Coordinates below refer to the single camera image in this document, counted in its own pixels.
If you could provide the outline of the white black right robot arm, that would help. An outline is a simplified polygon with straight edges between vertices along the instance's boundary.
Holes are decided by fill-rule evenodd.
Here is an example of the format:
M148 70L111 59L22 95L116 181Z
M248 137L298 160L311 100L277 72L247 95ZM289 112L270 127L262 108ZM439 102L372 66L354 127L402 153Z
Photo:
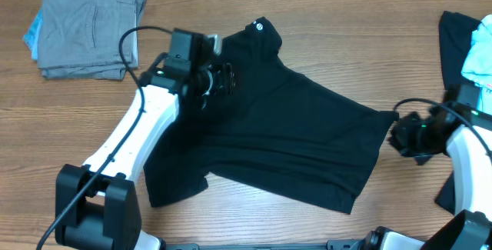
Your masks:
M356 241L354 250L491 247L491 116L479 111L479 96L476 86L455 85L442 103L431 102L428 118L406 115L389 138L402 156L418 164L440 153L451 159L454 218L425 242L378 227Z

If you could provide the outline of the black t-shirt with logo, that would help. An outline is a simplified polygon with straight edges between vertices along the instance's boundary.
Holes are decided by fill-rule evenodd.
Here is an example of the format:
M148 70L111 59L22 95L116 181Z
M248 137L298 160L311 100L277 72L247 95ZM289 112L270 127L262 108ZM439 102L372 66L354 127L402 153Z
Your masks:
M279 58L281 36L266 18L223 41L237 78L231 95L185 109L147 160L151 206L200 192L209 173L350 213L376 165L396 112L345 98Z

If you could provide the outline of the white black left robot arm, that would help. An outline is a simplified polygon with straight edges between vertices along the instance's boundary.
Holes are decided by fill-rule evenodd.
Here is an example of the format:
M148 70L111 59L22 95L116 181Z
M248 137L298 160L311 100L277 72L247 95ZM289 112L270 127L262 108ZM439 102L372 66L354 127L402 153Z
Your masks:
M235 87L228 62L219 62L222 40L182 29L170 31L167 52L133 79L129 110L83 165L66 164L55 183L55 220L49 235L74 249L164 249L165 240L142 228L136 184L159 138L188 106L203 109Z

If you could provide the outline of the light blue printed shirt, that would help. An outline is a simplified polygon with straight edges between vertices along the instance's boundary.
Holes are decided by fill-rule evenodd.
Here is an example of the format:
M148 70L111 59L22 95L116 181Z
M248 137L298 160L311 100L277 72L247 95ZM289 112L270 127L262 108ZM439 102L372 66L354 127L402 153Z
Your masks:
M461 74L480 89L477 109L491 114L491 15L484 17L471 34L470 50Z

